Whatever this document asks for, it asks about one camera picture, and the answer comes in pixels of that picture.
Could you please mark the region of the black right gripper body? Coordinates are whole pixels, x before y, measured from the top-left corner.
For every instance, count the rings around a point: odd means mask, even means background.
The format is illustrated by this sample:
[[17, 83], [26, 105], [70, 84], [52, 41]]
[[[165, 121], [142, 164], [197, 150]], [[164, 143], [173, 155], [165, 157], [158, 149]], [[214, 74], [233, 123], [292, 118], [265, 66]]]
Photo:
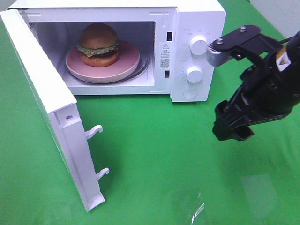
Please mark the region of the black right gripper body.
[[284, 52], [263, 59], [256, 80], [243, 81], [229, 102], [247, 107], [251, 122], [278, 120], [300, 102], [300, 61]]

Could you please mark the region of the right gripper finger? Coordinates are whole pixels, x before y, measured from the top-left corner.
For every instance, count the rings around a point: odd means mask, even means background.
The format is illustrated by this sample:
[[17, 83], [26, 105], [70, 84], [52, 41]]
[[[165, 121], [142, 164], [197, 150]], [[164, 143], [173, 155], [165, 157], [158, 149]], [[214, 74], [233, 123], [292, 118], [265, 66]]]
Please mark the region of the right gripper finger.
[[256, 80], [256, 70], [257, 70], [256, 65], [252, 65], [252, 66], [248, 67], [240, 75], [240, 79], [242, 81], [255, 81]]
[[245, 141], [254, 135], [249, 127], [247, 107], [227, 100], [220, 102], [215, 108], [216, 120], [212, 129], [219, 141], [234, 139]]

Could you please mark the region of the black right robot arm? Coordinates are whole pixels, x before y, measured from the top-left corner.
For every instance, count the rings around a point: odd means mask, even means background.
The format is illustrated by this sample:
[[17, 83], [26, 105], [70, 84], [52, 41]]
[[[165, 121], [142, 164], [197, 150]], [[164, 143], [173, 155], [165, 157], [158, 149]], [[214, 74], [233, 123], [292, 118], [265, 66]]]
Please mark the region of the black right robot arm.
[[233, 58], [252, 62], [230, 100], [215, 108], [212, 131], [218, 140], [244, 141], [254, 134], [251, 125], [280, 120], [300, 102], [299, 34], [279, 42], [258, 31], [235, 30], [215, 40], [209, 53], [215, 67]]

